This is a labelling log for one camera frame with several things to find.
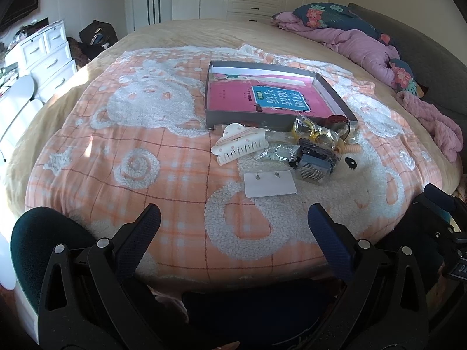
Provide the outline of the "earrings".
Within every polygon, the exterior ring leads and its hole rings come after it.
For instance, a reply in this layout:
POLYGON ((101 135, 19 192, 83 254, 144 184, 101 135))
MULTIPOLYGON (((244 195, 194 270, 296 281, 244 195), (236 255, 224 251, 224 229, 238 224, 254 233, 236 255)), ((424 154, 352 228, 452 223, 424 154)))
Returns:
POLYGON ((248 198, 275 197, 297 194, 290 171, 265 171, 245 173, 245 196, 248 198))

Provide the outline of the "pink quilt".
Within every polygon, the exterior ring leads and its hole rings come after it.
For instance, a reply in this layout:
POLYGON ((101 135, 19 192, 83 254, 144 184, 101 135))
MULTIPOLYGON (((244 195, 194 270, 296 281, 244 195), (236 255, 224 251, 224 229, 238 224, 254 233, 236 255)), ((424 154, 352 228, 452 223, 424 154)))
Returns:
POLYGON ((386 45, 358 29, 312 29, 291 12, 276 13, 271 23, 282 30, 320 43, 350 59, 387 86, 396 86, 395 73, 390 65, 392 59, 400 59, 395 46, 386 45))

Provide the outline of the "white door with hangers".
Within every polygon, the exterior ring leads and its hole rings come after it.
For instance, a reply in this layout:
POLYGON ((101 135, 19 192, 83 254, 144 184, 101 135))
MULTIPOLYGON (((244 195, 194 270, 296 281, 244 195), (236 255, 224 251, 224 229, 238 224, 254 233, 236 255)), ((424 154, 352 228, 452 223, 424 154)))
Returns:
POLYGON ((172 0, 124 0, 128 32, 172 20, 172 0))

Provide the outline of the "white drawer chest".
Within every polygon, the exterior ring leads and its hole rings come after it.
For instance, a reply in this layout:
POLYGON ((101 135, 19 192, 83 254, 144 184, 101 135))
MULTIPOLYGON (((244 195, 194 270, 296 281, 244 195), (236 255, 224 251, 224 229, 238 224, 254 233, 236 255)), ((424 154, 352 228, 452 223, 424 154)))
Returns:
POLYGON ((18 75, 30 75, 35 83, 34 98, 44 104, 77 72, 63 20, 53 22, 21 40, 5 56, 7 66, 16 63, 18 75))

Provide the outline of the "blue box of pins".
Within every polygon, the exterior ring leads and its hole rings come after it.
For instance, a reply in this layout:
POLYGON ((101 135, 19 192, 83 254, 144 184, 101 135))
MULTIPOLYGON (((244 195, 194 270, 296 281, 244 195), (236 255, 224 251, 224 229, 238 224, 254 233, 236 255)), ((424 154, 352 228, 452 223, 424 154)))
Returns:
POLYGON ((289 165, 301 180, 323 184, 334 172, 340 157, 340 154, 331 148, 301 138, 298 140, 298 149, 289 161, 289 165))

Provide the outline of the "cream hair claw clip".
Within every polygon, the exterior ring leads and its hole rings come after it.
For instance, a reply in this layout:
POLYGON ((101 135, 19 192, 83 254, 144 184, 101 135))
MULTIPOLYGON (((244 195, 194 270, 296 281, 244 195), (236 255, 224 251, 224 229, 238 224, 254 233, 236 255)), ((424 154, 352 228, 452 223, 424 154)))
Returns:
POLYGON ((268 146, 265 129, 232 123, 226 126, 210 152, 216 156, 218 165, 223 166, 268 146))

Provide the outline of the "beige bed cover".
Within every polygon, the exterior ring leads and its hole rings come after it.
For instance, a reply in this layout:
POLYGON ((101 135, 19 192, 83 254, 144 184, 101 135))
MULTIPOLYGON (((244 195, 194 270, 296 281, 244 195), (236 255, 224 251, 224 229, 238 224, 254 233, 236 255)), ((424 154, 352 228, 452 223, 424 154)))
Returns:
POLYGON ((122 53, 143 48, 183 46, 239 48, 244 43, 278 55, 332 63, 352 73, 359 81, 373 82, 375 98, 405 118, 436 162, 441 171, 443 190, 452 193, 457 189, 463 173, 462 162, 458 160, 454 164, 450 163, 430 134, 397 103, 394 91, 373 78, 362 67, 319 43, 270 24, 202 19, 168 21, 143 27, 103 51, 68 80, 65 91, 53 96, 36 114, 7 162, 6 203, 11 213, 19 217, 24 212, 29 175, 48 139, 62 127, 89 84, 122 53))

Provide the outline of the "floral dark blue pillow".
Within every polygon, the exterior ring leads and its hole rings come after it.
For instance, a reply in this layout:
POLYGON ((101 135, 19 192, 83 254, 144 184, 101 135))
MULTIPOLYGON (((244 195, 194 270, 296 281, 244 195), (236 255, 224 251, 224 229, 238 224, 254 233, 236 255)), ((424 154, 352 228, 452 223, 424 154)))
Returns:
MULTIPOLYGON (((298 17, 305 26, 312 29, 358 29, 386 45, 395 46, 394 40, 389 35, 375 29, 372 24, 364 21, 347 6, 326 2, 311 3, 298 7, 294 10, 293 15, 298 17)), ((416 96, 419 86, 408 63, 401 59, 392 59, 390 65, 395 73, 394 83, 396 85, 391 88, 398 92, 410 92, 416 96)))

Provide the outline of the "black bag on floor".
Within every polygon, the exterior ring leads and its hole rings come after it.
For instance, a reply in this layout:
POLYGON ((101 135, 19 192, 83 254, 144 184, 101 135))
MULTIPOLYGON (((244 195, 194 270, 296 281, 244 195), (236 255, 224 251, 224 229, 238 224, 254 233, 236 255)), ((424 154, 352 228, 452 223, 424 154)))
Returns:
POLYGON ((89 60, 118 42, 115 29, 109 23, 94 20, 79 32, 78 47, 89 60))

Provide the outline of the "grey cardboard box tray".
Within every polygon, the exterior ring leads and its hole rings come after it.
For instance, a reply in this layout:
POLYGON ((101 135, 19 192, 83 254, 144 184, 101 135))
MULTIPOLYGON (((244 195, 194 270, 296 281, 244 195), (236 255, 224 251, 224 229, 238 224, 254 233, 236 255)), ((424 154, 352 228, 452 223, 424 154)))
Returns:
POLYGON ((212 61, 205 90, 206 126, 239 123, 289 131, 299 115, 321 125, 331 116, 358 119, 319 74, 257 62, 212 61))

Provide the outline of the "orange white plush blanket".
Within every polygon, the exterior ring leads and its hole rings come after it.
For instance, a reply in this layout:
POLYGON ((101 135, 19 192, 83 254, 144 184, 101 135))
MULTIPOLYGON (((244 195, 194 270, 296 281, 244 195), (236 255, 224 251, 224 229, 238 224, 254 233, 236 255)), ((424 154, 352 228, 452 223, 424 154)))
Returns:
POLYGON ((328 62, 243 45, 154 48, 119 56, 89 86, 32 167, 25 207, 49 207, 113 235, 150 203, 161 231, 139 271, 146 278, 196 284, 277 277, 324 258, 306 222, 320 203, 355 235, 377 241, 401 220, 427 184, 447 188, 444 156, 422 127, 389 108, 374 84, 328 62), (267 155, 218 159, 220 134, 207 128, 204 87, 210 62, 237 60, 318 72, 356 115, 353 149, 325 178, 309 180, 283 159, 287 136, 269 134, 267 155), (293 177, 291 194, 277 187, 293 177))

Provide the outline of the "dark red wrist watch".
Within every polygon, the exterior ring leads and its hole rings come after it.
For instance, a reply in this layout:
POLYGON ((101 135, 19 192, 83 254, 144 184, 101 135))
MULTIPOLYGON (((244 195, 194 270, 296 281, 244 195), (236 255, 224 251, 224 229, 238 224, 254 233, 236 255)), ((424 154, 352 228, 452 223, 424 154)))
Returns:
POLYGON ((342 115, 331 115, 326 118, 325 127, 335 131, 342 139, 350 134, 350 121, 342 115))

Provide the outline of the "white chair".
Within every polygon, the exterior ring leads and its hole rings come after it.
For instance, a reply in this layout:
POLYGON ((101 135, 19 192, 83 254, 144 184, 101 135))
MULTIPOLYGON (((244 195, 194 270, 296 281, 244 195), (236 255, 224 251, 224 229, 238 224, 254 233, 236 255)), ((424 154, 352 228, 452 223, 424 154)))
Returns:
POLYGON ((1 96, 1 156, 10 158, 19 139, 44 102, 36 98, 36 83, 30 75, 17 79, 1 96))

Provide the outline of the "grey headboard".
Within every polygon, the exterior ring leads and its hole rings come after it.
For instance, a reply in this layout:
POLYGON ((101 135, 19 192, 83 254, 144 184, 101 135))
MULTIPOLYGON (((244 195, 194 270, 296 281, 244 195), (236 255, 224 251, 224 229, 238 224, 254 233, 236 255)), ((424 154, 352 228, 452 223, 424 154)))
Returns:
POLYGON ((348 7, 364 21, 389 35, 416 81, 427 87, 424 99, 440 110, 466 114, 466 65, 444 46, 411 26, 354 3, 348 7))

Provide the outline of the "pink knitted blanket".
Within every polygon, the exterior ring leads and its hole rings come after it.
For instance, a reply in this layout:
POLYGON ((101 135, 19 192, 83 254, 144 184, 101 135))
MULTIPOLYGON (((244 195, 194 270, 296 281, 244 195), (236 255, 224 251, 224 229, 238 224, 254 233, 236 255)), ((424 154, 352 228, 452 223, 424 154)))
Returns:
POLYGON ((396 100, 432 136, 449 162, 455 163, 464 144, 461 128, 455 121, 441 113, 435 105, 426 103, 409 92, 398 92, 396 100))

